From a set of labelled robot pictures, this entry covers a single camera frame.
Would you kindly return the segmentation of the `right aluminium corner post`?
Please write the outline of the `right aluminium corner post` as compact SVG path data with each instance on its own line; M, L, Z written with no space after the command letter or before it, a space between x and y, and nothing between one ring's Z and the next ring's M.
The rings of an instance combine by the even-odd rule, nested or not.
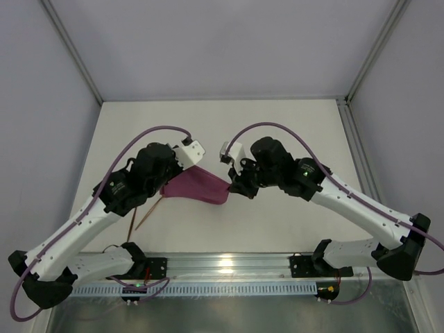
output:
M389 11L388 17L385 19L382 27L372 43L367 56L359 68L355 79L353 80L347 95L345 96L346 103L352 103L352 100L357 95L359 88L362 86L370 70L373 68L378 58L380 57L384 47L391 38L405 11L409 7L411 1L397 0Z

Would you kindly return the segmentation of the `black controller board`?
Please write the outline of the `black controller board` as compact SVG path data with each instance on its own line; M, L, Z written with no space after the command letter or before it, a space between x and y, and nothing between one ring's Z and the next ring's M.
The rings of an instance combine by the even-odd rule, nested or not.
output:
M123 287L121 291L121 299L127 304L137 304L147 295L146 288L142 288L140 284L131 287Z
M334 301L340 292L338 284L317 284L315 297L317 301L332 302Z

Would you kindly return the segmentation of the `purple cloth napkin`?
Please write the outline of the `purple cloth napkin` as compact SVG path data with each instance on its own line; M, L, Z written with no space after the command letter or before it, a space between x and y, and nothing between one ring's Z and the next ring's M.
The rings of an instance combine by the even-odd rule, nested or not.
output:
M199 166L193 166L168 181L160 189L165 198L187 198L213 205L224 204L230 184Z

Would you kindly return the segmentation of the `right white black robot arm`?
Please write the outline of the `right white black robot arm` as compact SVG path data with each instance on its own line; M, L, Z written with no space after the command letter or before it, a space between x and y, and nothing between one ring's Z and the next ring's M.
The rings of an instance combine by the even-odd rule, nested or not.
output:
M327 208L371 235L358 241L322 240L311 255L315 270L332 276L344 267L377 267L388 276L409 281L425 245L430 220L422 214L396 212L345 184L315 159L295 159L272 137L251 147L252 159L243 146L227 143L220 152L229 164L230 192L249 199L261 188L278 187L289 196Z

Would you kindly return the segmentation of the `copper fork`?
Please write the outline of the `copper fork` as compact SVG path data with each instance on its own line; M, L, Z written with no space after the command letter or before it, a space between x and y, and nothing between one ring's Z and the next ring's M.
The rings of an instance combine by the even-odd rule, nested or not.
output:
M157 201L151 206L151 208L145 213L141 221L136 225L135 230L138 230L142 224L149 218L149 216L153 213L155 208L159 205L159 203L162 201L163 196L157 199Z

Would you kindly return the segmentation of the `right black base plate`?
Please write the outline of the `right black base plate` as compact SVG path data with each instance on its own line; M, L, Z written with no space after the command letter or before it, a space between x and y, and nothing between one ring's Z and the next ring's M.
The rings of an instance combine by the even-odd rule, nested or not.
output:
M292 255L289 268L293 278L350 278L354 276L352 267L317 269L310 255Z

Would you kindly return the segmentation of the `left aluminium corner post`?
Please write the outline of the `left aluminium corner post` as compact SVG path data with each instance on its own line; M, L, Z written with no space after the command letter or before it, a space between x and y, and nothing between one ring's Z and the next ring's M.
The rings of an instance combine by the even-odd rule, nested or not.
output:
M82 79L84 80L88 90L94 96L94 99L98 103L98 105L102 106L104 103L104 99L103 99L98 87L96 86L96 83L94 82L94 79L92 78L89 70L87 69L87 66L84 63L80 53L78 52L76 45L74 44L71 36L69 35L69 32L65 28L65 25L63 24L59 14L58 14L58 11L56 10L52 1L39 0L38 2L41 5L45 15L47 16L48 20L51 23L51 25L53 26L56 34L60 38L60 41L62 42L64 48L66 49L67 53L69 54L69 57L71 58L75 67L77 68L79 74L81 75Z

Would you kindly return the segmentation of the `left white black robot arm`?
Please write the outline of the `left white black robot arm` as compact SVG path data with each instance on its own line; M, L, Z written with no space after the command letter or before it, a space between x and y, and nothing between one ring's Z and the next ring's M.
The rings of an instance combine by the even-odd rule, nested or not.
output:
M124 168L107 172L79 212L41 246L28 252L14 251L8 261L28 298L40 309L50 309L89 281L113 276L138 278L147 258L133 242L93 257L79 258L78 253L182 173L187 168L185 158L181 146L149 144L128 159Z

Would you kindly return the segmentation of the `left black controller board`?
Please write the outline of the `left black controller board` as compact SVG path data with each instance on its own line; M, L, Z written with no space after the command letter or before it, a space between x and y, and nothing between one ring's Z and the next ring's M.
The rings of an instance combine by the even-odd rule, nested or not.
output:
M121 291L121 299L127 304L137 304L147 295L146 288L142 288L140 284L131 287L123 287Z

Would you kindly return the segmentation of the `right black controller board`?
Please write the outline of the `right black controller board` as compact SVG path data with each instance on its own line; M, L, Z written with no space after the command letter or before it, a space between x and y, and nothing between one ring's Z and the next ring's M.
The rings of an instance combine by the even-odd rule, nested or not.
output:
M332 302L334 301L340 292L338 284L317 284L315 297L317 301Z

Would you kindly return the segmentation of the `right aluminium side rail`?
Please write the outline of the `right aluminium side rail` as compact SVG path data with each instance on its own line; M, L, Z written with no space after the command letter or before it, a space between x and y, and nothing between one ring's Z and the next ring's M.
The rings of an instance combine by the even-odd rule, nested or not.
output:
M370 161L366 154L357 123L352 114L351 104L346 97L340 96L336 99L336 105L359 180L360 190L372 199L380 203L385 203L386 201L377 184L373 170L370 167Z

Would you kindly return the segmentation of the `copper knife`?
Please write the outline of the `copper knife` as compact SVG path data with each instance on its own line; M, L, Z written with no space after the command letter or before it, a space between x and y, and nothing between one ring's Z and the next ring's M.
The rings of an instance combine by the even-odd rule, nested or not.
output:
M130 220L130 225L129 225L128 234L127 234L127 238L126 238L127 242L130 241L131 234L132 234L133 228L134 228L134 223L135 223L136 216L137 216L137 208L135 208L133 210L133 214L132 214L132 217L131 217L131 220Z

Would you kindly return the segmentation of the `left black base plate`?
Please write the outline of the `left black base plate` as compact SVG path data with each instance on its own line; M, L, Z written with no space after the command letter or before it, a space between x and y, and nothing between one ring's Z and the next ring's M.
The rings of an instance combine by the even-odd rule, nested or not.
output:
M168 259L166 257L149 257L142 261L136 270L137 280L151 281L160 280L167 276Z

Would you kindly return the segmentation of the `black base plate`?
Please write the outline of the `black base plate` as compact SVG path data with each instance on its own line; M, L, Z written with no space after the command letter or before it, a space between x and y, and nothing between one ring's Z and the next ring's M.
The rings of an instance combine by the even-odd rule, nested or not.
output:
M292 255L289 268L293 278L350 278L354 276L352 267L317 269L310 255Z
M149 257L142 261L136 270L137 280L151 281L160 280L167 276L168 259L166 257Z

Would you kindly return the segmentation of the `aluminium corner post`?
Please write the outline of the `aluminium corner post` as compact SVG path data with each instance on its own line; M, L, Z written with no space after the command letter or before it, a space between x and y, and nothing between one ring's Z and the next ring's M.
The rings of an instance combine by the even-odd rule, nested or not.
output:
M69 32L65 28L65 25L63 24L59 14L58 14L58 11L56 10L52 1L39 0L38 2L41 5L45 15L47 16L48 20L51 23L51 25L53 26L56 34L60 38L60 41L62 42L64 48L66 49L67 53L69 54L69 57L71 58L75 67L77 68L79 74L81 75L82 79L84 80L88 90L94 96L94 99L98 103L98 105L102 106L104 103L104 99L103 99L98 87L96 86L96 83L94 82L94 79L92 78L89 70L87 69L87 66L84 63L80 53L78 52L76 45L74 44L71 36L69 35Z
M372 43L367 56L359 68L355 79L353 80L347 95L345 96L346 103L352 103L352 100L357 95L359 88L362 86L370 70L373 68L378 58L380 57L384 47L391 38L405 11L409 7L411 1L397 0L389 11L388 17L385 19L382 27Z

